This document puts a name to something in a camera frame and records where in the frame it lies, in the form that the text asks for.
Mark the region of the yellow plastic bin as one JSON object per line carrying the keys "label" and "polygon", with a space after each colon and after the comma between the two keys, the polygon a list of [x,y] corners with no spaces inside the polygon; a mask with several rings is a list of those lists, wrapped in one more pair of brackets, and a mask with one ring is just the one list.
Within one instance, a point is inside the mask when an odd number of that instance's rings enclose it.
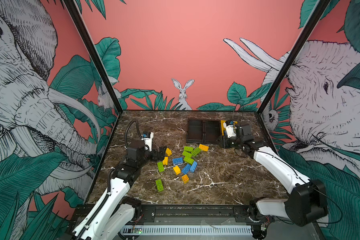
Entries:
{"label": "yellow plastic bin", "polygon": [[227,137],[226,131],[225,131],[224,127],[223,127],[223,123],[224,123],[224,122],[225,122],[225,121],[221,121],[222,135]]}

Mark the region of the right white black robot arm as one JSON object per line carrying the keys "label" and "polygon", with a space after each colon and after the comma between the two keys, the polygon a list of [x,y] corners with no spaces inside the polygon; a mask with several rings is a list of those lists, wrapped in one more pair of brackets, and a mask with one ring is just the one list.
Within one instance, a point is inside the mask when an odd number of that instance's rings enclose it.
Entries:
{"label": "right white black robot arm", "polygon": [[294,169],[265,141],[255,139],[250,125],[238,126],[234,121],[222,121],[221,132],[220,144],[223,148],[240,150],[261,164],[288,193],[286,199],[262,198],[252,201],[249,208],[252,221],[258,222],[261,216],[272,216],[288,219],[303,227],[328,215],[325,185]]}

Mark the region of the black bin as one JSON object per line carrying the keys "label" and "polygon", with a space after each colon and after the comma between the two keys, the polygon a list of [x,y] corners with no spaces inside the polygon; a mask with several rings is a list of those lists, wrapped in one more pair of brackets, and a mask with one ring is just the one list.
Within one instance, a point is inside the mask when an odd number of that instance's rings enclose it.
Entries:
{"label": "black bin", "polygon": [[205,120],[204,122],[204,143],[218,145],[221,138],[220,121]]}
{"label": "black bin", "polygon": [[204,121],[198,119],[188,119],[187,143],[204,142]]}

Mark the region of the green lego top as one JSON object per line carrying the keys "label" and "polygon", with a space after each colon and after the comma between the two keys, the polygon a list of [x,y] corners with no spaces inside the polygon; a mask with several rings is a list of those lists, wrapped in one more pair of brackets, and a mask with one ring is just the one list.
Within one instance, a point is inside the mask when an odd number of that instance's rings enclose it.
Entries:
{"label": "green lego top", "polygon": [[186,151],[186,152],[192,152],[194,150],[194,148],[193,147],[189,147],[189,146],[184,146],[184,151]]}
{"label": "green lego top", "polygon": [[193,157],[196,157],[198,154],[200,154],[201,153],[201,149],[200,148],[195,148],[192,152],[191,152],[191,154],[192,154],[192,156]]}

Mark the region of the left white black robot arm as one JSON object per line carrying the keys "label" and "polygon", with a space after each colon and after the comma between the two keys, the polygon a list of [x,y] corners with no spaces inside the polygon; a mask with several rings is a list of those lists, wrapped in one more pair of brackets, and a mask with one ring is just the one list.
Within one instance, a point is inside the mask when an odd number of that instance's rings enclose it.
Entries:
{"label": "left white black robot arm", "polygon": [[167,147],[152,149],[143,140],[132,141],[121,162],[107,178],[107,188],[92,210],[73,232],[72,240],[112,240],[129,222],[139,221],[143,214],[141,201],[127,197],[142,167],[150,161],[159,163],[167,156]]}

